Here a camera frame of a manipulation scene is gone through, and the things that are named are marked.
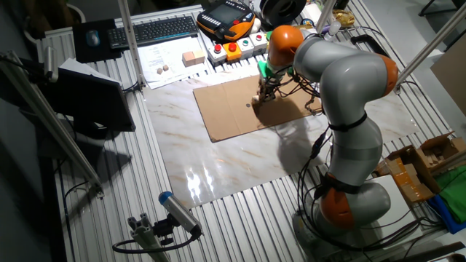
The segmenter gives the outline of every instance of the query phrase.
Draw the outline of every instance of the red button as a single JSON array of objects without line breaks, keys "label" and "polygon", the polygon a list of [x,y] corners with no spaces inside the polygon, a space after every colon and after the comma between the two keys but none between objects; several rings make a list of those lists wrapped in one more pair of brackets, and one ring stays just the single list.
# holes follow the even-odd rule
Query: red button
[{"label": "red button", "polygon": [[236,51],[236,44],[235,43],[230,43],[228,45],[228,50],[230,50],[230,52]]},{"label": "red button", "polygon": [[216,44],[215,47],[214,47],[214,51],[216,53],[219,53],[221,51],[221,45],[220,44]]}]

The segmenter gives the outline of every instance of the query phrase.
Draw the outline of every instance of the small wooden block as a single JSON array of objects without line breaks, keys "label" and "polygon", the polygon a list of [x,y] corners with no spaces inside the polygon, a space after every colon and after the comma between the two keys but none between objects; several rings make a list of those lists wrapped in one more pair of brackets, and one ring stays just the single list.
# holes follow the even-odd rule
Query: small wooden block
[{"label": "small wooden block", "polygon": [[185,52],[183,53],[183,63],[184,66],[194,66],[196,64],[196,58],[194,57],[193,52]]},{"label": "small wooden block", "polygon": [[193,54],[194,54],[194,59],[196,60],[195,62],[196,65],[200,63],[204,63],[205,54],[204,54],[204,51],[202,51],[202,49],[194,51]]}]

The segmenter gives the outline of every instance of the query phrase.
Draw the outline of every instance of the marble tabletop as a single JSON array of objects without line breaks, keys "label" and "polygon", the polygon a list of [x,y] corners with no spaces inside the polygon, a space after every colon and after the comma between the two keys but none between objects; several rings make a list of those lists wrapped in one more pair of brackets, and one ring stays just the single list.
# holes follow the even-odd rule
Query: marble tabletop
[{"label": "marble tabletop", "polygon": [[[255,66],[245,66],[144,91],[172,191],[188,208],[299,171],[327,127],[325,116],[307,116],[212,143],[193,89],[255,75]],[[419,131],[393,92],[366,111],[384,142]],[[328,152],[327,144],[312,164],[325,162]]]}]

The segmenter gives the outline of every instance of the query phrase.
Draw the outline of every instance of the black keyboard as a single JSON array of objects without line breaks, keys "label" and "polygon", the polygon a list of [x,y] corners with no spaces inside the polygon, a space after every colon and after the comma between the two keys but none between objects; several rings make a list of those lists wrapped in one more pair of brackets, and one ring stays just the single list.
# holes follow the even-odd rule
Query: black keyboard
[{"label": "black keyboard", "polygon": [[[192,17],[177,17],[157,22],[134,25],[134,34],[138,46],[146,46],[164,41],[196,36],[197,26]],[[128,48],[124,28],[107,31],[111,49]]]}]

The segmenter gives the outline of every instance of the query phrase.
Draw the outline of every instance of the paper sheet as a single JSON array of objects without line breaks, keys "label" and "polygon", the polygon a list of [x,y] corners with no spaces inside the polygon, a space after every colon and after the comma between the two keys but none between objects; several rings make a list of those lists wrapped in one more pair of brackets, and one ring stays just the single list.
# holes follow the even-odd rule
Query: paper sheet
[{"label": "paper sheet", "polygon": [[[204,63],[185,67],[182,54],[201,49],[196,38],[185,37],[148,47],[138,48],[143,74],[151,89],[171,84],[206,69]],[[168,71],[157,73],[158,68],[168,66]]]}]

